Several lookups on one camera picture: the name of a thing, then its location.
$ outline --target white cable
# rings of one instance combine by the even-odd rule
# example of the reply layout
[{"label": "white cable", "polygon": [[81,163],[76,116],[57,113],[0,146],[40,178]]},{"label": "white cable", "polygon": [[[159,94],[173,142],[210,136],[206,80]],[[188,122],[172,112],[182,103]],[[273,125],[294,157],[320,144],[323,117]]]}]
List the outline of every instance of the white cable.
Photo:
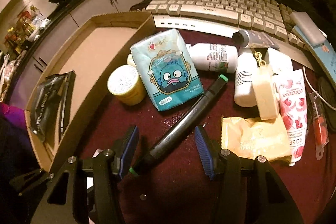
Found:
[{"label": "white cable", "polygon": [[316,93],[317,96],[319,96],[321,98],[321,100],[328,106],[330,107],[332,110],[335,110],[336,111],[336,108],[333,107],[332,105],[330,105],[326,100],[324,100],[324,98],[316,91],[313,89],[313,87],[311,86],[311,84],[309,83],[308,79],[307,79],[307,75],[306,75],[306,70],[305,70],[305,67],[303,66],[303,74],[304,74],[304,77],[306,79],[306,82],[308,84],[308,86],[311,88],[311,90]]}]

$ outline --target space bar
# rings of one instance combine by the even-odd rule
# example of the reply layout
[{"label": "space bar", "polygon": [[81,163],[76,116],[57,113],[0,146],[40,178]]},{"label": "space bar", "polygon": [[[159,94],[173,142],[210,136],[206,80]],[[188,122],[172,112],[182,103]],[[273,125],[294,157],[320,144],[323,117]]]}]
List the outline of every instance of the space bar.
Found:
[{"label": "space bar", "polygon": [[183,4],[180,10],[182,16],[208,18],[238,24],[238,13],[219,8]]}]

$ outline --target white bottle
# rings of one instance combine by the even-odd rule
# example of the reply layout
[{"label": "white bottle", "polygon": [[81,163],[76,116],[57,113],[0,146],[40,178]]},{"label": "white bottle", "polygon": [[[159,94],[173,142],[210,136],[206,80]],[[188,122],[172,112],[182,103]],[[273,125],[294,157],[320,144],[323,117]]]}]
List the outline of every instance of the white bottle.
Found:
[{"label": "white bottle", "polygon": [[189,55],[198,70],[234,73],[237,68],[238,52],[234,46],[197,43],[186,44]]},{"label": "white bottle", "polygon": [[258,68],[258,65],[251,49],[241,48],[239,50],[237,63],[234,96],[235,103],[242,107],[256,106],[257,101],[252,86],[252,74]]}]

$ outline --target gold chain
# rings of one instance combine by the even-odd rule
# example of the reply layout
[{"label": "gold chain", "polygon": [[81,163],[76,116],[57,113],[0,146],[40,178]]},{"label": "gold chain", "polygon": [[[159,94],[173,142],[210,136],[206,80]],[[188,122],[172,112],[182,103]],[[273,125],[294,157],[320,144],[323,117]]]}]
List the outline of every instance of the gold chain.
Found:
[{"label": "gold chain", "polygon": [[251,51],[253,52],[254,57],[256,58],[259,67],[266,65],[266,61],[262,59],[261,52],[257,52],[255,49],[251,48]]}]

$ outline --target black plastic wrapper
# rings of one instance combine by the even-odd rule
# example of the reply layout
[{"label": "black plastic wrapper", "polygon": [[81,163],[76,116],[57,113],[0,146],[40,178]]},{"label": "black plastic wrapper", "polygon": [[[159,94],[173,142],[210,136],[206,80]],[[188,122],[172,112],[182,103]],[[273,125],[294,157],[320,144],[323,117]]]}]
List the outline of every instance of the black plastic wrapper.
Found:
[{"label": "black plastic wrapper", "polygon": [[31,130],[43,143],[48,130],[53,128],[56,122],[61,95],[58,92],[68,74],[50,75],[38,85],[31,106],[30,120]]}]

